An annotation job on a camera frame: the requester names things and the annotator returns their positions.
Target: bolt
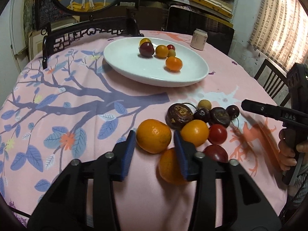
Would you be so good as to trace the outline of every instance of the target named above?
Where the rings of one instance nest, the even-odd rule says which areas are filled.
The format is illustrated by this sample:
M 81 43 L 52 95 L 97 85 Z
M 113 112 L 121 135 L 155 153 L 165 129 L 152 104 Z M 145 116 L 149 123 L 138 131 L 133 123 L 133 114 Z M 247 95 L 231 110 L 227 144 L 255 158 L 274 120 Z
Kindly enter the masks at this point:
M 77 166 L 79 163 L 80 163 L 80 160 L 78 160 L 78 159 L 74 159 L 74 160 L 72 160 L 72 161 L 70 162 L 70 164 L 71 164 L 72 166 Z
M 107 152 L 106 154 L 105 154 L 105 157 L 106 158 L 108 158 L 108 159 L 111 159 L 111 158 L 113 158 L 114 157 L 114 153 L 112 153 L 112 152 Z
M 196 153 L 195 153 L 195 157 L 198 158 L 198 159 L 202 159 L 202 158 L 205 157 L 205 154 L 202 153 L 202 152 L 196 152 Z
M 238 160 L 235 160 L 235 159 L 231 159 L 231 160 L 229 161 L 229 163 L 230 163 L 232 166 L 237 166 L 238 164 L 240 164 L 240 163 L 238 162 Z

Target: pink tablecloth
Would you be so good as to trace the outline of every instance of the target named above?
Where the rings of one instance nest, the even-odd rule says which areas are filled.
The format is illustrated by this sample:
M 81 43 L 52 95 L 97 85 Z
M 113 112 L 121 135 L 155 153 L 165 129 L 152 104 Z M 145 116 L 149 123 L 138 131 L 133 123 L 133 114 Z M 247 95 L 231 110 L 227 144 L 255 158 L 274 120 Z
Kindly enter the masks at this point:
M 191 36 L 143 33 L 191 48 Z M 161 88 L 129 80 L 102 62 L 105 46 L 119 38 L 101 34 L 81 40 L 51 56 L 47 70 L 42 70 L 41 58 L 36 57 L 18 77 L 0 112 L 0 192 L 11 206 L 31 214 L 73 158 L 98 158 L 145 119 L 164 122 L 175 102 L 197 104 L 208 99 L 224 108 L 240 107 L 244 99 L 274 104 L 241 66 L 209 44 L 203 51 L 195 50 L 210 68 L 202 82 Z M 241 162 L 279 213 L 286 201 L 276 159 L 281 122 L 243 111 L 239 122 L 239 131 L 228 128 L 222 146 L 230 159 Z M 176 187 L 164 182 L 157 174 L 159 158 L 136 149 L 127 179 L 114 184 L 123 231 L 188 228 L 196 184 Z

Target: floral tablecloth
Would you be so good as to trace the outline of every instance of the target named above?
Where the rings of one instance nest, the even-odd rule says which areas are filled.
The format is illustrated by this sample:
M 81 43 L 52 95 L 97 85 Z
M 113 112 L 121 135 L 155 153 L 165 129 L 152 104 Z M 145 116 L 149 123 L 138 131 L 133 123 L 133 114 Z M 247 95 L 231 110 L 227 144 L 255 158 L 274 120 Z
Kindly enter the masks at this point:
M 188 35 L 143 33 L 191 48 Z M 51 56 L 48 69 L 42 69 L 38 56 L 19 75 L 0 111 L 0 192 L 11 206 L 31 214 L 72 159 L 98 158 L 145 119 L 164 122 L 173 103 L 208 99 L 213 106 L 226 108 L 251 99 L 275 104 L 240 65 L 209 44 L 203 51 L 194 50 L 210 68 L 195 85 L 162 88 L 129 80 L 104 61 L 104 48 L 119 38 L 100 34 L 80 40 Z M 287 196 L 276 158 L 281 128 L 281 122 L 241 110 L 239 130 L 229 127 L 222 145 L 256 181 L 277 214 Z M 164 182 L 157 173 L 159 158 L 137 148 L 127 179 L 114 183 L 123 231 L 188 228 L 196 183 L 177 187 Z M 222 213 L 220 193 L 218 188 L 217 224 Z M 26 218 L 18 218 L 26 224 Z

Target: plate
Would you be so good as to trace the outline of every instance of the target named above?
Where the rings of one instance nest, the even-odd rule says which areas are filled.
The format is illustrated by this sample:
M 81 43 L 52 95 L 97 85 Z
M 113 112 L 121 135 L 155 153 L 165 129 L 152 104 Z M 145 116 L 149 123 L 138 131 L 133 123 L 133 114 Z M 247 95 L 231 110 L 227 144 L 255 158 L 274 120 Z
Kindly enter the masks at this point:
M 175 42 L 149 38 L 154 46 L 172 44 L 177 57 L 183 62 L 179 72 L 165 69 L 166 59 L 159 59 L 155 54 L 143 58 L 139 53 L 139 42 L 143 37 L 122 38 L 108 44 L 104 50 L 106 62 L 121 75 L 134 81 L 160 87 L 184 87 L 201 81 L 208 75 L 206 61 L 193 50 Z

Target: checkered curtain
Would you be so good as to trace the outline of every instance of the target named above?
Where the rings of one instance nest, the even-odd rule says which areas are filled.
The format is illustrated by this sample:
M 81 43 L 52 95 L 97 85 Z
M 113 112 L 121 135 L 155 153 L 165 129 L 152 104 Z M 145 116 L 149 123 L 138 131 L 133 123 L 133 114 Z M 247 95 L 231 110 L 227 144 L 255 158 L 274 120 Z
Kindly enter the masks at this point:
M 249 43 L 286 71 L 308 64 L 308 16 L 299 1 L 262 0 Z

